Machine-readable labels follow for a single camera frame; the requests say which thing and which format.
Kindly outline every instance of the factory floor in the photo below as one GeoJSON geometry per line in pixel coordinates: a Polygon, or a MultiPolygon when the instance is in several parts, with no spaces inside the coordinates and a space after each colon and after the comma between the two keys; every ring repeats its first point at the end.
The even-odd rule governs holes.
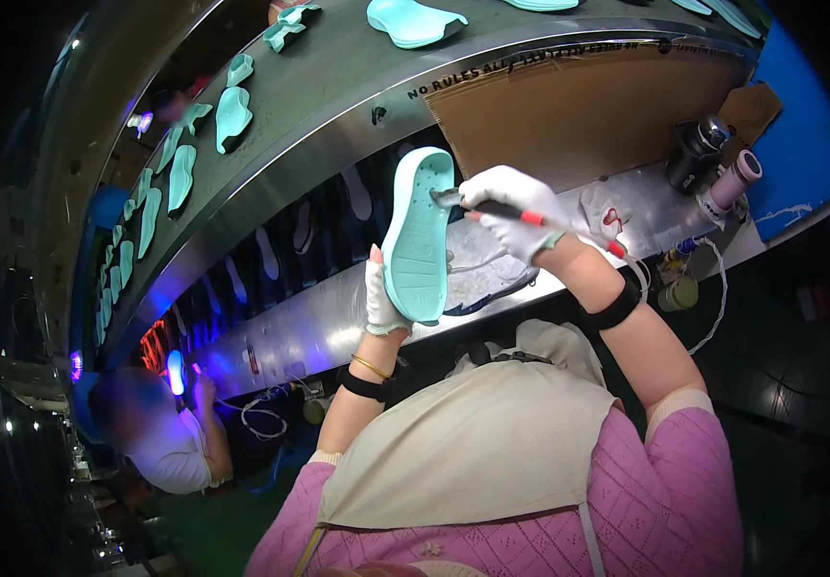
{"type": "MultiPolygon", "coordinates": [[[[819,242],[830,236],[829,221],[818,228],[729,272],[725,317],[695,355],[730,443],[746,575],[802,572],[804,556],[816,554],[828,539],[817,524],[830,515],[830,248],[819,242]],[[828,303],[820,307],[820,319],[803,320],[796,297],[801,287],[826,295],[819,298],[828,303]]],[[[706,334],[720,296],[720,277],[712,277],[700,283],[697,306],[664,315],[686,346],[706,334]]],[[[558,294],[409,345],[402,354],[413,380],[423,386],[453,366],[459,342],[513,341],[521,320],[572,321],[577,309],[571,296],[558,294]]],[[[594,344],[609,388],[643,434],[641,405],[604,345],[594,344]]],[[[213,498],[158,500],[151,524],[156,545],[175,553],[190,574],[240,574],[296,473],[281,471],[276,486],[262,496],[237,489],[213,498]]],[[[260,476],[256,484],[264,480],[260,476]]]]}

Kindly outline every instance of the black thermos bottle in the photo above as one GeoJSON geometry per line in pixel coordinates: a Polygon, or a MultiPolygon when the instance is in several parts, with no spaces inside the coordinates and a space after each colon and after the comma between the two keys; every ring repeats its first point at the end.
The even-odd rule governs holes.
{"type": "Polygon", "coordinates": [[[675,152],[665,164],[668,184],[680,193],[694,195],[722,160],[729,140],[727,126],[717,116],[675,125],[675,152]]]}

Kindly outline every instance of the green floor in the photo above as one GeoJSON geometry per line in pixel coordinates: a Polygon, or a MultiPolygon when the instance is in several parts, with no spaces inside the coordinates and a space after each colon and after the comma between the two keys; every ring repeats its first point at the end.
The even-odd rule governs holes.
{"type": "MultiPolygon", "coordinates": [[[[797,286],[822,278],[806,266],[813,249],[809,243],[814,241],[791,241],[730,271],[726,315],[716,337],[695,356],[710,397],[721,406],[718,413],[730,443],[744,525],[746,575],[787,571],[813,535],[823,507],[823,497],[803,496],[802,479],[816,462],[810,434],[816,439],[830,435],[830,317],[804,322],[794,296],[797,286]],[[792,273],[775,275],[771,266],[775,262],[789,264],[792,273]],[[753,421],[746,415],[764,418],[753,421]],[[766,419],[773,419],[775,426],[766,426],[771,423],[766,419]]],[[[716,317],[719,277],[701,283],[700,291],[698,306],[665,316],[686,346],[706,334],[716,317]]],[[[558,294],[409,345],[402,354],[413,367],[413,389],[443,377],[453,366],[458,342],[513,342],[514,328],[524,318],[573,320],[577,307],[568,294],[558,294]]],[[[594,344],[609,387],[624,401],[642,434],[641,405],[604,345],[594,344]]],[[[153,525],[156,542],[175,552],[190,574],[240,574],[295,474],[285,471],[275,489],[262,497],[237,490],[210,499],[199,495],[161,499],[153,525]]]]}

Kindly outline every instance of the white glove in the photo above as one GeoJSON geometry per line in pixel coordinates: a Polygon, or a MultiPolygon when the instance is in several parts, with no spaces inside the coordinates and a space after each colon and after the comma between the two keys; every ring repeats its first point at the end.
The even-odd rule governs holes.
{"type": "MultiPolygon", "coordinates": [[[[466,208],[483,201],[498,201],[568,225],[569,218],[553,190],[511,166],[500,165],[483,171],[464,181],[459,191],[466,208]]],[[[528,264],[541,248],[553,248],[565,234],[491,214],[483,214],[478,223],[491,230],[511,256],[528,264]]]]}
{"type": "Polygon", "coordinates": [[[412,321],[402,316],[386,294],[383,282],[383,255],[376,245],[370,248],[370,259],[364,270],[367,286],[367,331],[382,337],[393,329],[402,327],[412,333],[412,321]]]}

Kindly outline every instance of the metal workbench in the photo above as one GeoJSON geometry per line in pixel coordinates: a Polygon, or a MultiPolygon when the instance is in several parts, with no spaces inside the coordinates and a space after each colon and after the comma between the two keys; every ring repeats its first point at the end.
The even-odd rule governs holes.
{"type": "MultiPolygon", "coordinates": [[[[440,77],[517,52],[593,40],[667,39],[741,54],[748,64],[757,58],[756,47],[720,18],[704,19],[664,0],[649,7],[619,0],[589,0],[564,14],[527,12],[504,2],[438,0],[430,4],[467,15],[469,25],[451,39],[426,49],[404,51],[367,24],[361,3],[337,0],[325,6],[322,17],[282,54],[272,52],[260,39],[245,48],[243,52],[255,61],[254,74],[242,84],[251,95],[249,109],[254,114],[245,140],[235,152],[224,156],[214,149],[212,122],[196,138],[186,132],[181,137],[180,144],[197,148],[190,200],[177,220],[169,220],[167,194],[163,194],[152,246],[144,260],[134,263],[130,284],[115,307],[100,348],[99,366],[122,363],[145,330],[188,286],[289,202],[352,163],[434,124],[424,100],[412,94],[419,94],[440,77]],[[387,114],[375,124],[374,109],[378,106],[387,114]]],[[[224,86],[225,74],[217,75],[198,101],[216,105],[224,86]]],[[[160,151],[161,147],[148,166],[157,166],[160,151]]],[[[155,179],[154,186],[167,191],[169,170],[155,179]]],[[[138,231],[130,230],[126,235],[138,245],[138,231]]],[[[634,254],[647,256],[658,249],[644,243],[634,254]]],[[[263,326],[288,310],[312,314],[334,294],[344,294],[341,298],[348,300],[342,303],[354,302],[352,294],[357,289],[352,279],[360,276],[355,268],[343,271],[266,311],[245,329],[263,326]]],[[[483,314],[514,306],[520,299],[528,302],[550,294],[559,288],[553,283],[552,277],[542,274],[532,295],[503,299],[483,314]]],[[[352,324],[363,322],[363,316],[354,317],[356,306],[348,308],[349,317],[341,321],[343,329],[335,328],[338,323],[316,334],[298,334],[296,338],[307,348],[294,342],[283,358],[269,359],[269,363],[283,367],[302,362],[308,374],[343,362],[347,346],[327,351],[324,342],[330,338],[335,342],[353,340],[352,324]]],[[[469,317],[444,320],[435,329],[468,321],[469,317]]],[[[427,334],[419,329],[414,338],[427,334]]],[[[234,332],[227,334],[218,341],[219,346],[238,338],[234,332]]],[[[216,349],[214,343],[205,353],[213,354],[216,349]]],[[[238,391],[252,385],[240,384],[238,391]]]]}

